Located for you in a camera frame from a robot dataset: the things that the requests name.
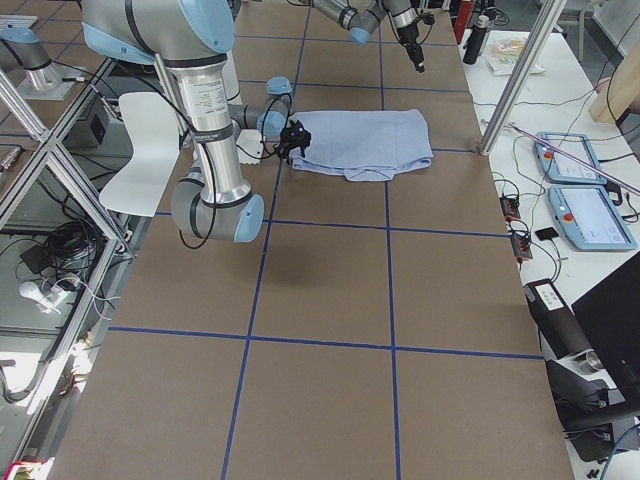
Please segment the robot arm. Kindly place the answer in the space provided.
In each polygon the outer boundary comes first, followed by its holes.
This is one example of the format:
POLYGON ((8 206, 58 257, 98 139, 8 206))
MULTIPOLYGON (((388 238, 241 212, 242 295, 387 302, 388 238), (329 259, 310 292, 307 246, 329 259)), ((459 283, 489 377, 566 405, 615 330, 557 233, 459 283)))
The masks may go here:
POLYGON ((418 24, 426 18, 411 1, 371 1, 363 11, 350 1, 319 0, 308 4, 346 30, 358 45, 367 43, 382 21, 389 18, 397 42, 406 50, 415 70, 425 72, 418 24))
POLYGON ((235 130, 223 80, 234 45, 232 10, 225 1, 85 1, 86 44, 129 63, 161 59, 177 81, 200 168, 174 189, 172 217, 185 234, 253 241, 264 200, 241 172, 235 130))

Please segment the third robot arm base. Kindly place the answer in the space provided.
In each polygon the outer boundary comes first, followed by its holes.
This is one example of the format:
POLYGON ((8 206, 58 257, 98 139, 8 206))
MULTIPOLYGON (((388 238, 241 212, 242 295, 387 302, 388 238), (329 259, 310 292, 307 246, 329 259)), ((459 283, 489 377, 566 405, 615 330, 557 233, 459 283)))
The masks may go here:
POLYGON ((30 28, 9 27, 1 32, 1 70, 25 73, 16 89, 26 100, 62 101, 72 88, 30 28))

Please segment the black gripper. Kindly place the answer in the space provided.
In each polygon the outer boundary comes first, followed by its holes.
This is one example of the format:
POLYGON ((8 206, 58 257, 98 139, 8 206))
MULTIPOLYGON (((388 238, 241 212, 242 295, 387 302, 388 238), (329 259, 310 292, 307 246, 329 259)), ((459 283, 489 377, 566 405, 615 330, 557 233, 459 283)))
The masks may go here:
POLYGON ((418 44, 419 30, 415 23, 400 27, 397 29, 400 43, 404 46, 407 54, 412 61, 415 70, 418 73, 425 72, 425 64, 423 61, 423 52, 418 44))
POLYGON ((305 129, 299 120, 291 120, 288 127, 282 129, 278 144, 278 155, 289 156, 292 150, 298 148, 302 156, 310 146, 311 133, 305 129))

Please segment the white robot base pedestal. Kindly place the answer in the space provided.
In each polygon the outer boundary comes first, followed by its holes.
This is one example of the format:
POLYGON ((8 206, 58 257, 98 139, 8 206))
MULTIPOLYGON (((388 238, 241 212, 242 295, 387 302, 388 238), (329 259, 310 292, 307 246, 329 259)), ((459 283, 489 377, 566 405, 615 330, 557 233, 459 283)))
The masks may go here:
POLYGON ((178 125, 184 116, 199 154, 207 205, 231 206, 251 195, 243 178, 223 68, 225 54, 199 59, 193 66, 169 66, 178 84, 179 101, 156 92, 120 96, 123 122, 133 148, 129 162, 99 194, 100 203, 120 213, 151 217, 159 206, 179 156, 178 125))

